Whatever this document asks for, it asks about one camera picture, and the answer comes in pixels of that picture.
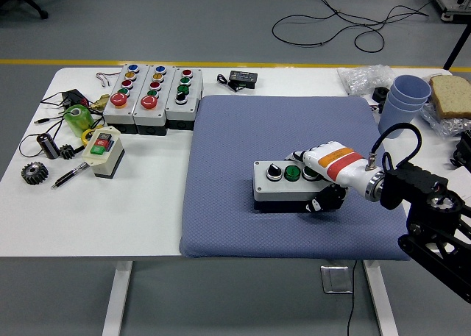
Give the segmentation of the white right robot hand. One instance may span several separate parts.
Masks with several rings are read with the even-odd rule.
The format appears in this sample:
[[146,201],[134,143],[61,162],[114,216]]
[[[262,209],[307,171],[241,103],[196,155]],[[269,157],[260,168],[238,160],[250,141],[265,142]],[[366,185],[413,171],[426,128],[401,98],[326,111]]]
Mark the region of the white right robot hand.
[[339,209],[350,188],[369,201],[380,199],[383,170],[374,160],[364,158],[339,142],[330,141],[308,151],[295,151],[286,159],[302,162],[305,168],[331,182],[308,201],[306,210],[309,212]]

